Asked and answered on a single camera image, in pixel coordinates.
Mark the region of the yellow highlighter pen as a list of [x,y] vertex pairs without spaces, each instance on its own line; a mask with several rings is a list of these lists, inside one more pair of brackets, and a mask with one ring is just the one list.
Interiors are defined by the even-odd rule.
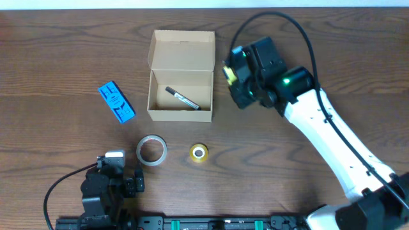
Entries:
[[236,76],[236,73],[234,72],[234,70],[232,68],[230,68],[228,66],[224,66],[222,71],[223,71],[223,73],[224,73],[224,75],[226,77],[226,80],[227,80],[228,84],[230,86],[232,86],[233,83],[236,82],[237,79],[238,79],[237,76]]

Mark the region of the clear tape roll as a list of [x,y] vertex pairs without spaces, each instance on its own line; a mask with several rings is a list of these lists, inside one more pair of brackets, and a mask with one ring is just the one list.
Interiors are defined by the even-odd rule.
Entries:
[[167,157],[167,144],[158,135],[147,135],[138,143],[135,155],[140,163],[154,167],[162,164]]

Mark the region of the small yellow tape roll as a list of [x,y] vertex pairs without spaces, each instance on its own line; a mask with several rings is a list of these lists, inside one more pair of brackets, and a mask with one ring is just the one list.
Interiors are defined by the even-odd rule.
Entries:
[[190,149],[190,157],[195,163],[203,163],[208,159],[208,148],[204,144],[195,144]]

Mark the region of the brown cardboard box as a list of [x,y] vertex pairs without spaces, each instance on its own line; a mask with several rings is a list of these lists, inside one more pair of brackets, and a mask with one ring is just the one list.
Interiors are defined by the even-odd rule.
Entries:
[[[213,31],[155,30],[148,54],[150,86],[147,111],[153,121],[210,123],[213,116]],[[165,88],[197,103],[189,107]]]

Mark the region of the blue plastic block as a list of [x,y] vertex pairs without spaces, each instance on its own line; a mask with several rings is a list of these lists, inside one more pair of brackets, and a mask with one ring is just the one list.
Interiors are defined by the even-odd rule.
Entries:
[[100,86],[98,92],[120,123],[136,117],[136,112],[114,81]]

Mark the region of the black white marker pen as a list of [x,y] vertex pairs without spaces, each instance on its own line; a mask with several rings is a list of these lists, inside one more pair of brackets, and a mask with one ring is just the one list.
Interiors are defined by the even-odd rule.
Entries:
[[185,97],[184,95],[180,94],[179,92],[177,92],[176,90],[174,90],[173,88],[170,88],[169,86],[167,86],[165,88],[165,90],[172,94],[175,98],[179,99],[181,102],[185,103],[186,105],[188,105],[189,107],[193,108],[196,111],[200,111],[201,107],[193,102],[192,100],[188,99],[187,97]]

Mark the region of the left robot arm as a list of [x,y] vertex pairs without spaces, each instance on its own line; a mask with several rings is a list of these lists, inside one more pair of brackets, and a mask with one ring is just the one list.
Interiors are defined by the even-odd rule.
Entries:
[[137,221],[123,207],[124,199],[144,192],[144,174],[140,164],[132,176],[124,175],[123,157],[98,157],[96,166],[82,182],[84,213],[76,221],[77,229],[137,229]]

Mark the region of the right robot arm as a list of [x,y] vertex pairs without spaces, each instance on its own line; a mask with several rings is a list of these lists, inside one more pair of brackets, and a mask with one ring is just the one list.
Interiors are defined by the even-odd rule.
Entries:
[[408,223],[408,209],[365,167],[408,200],[408,175],[398,176],[376,158],[341,119],[324,91],[316,91],[304,67],[290,70],[273,41],[264,37],[231,50],[223,68],[234,102],[254,102],[295,125],[317,149],[338,179],[348,204],[324,205],[306,215],[309,229],[397,229]]

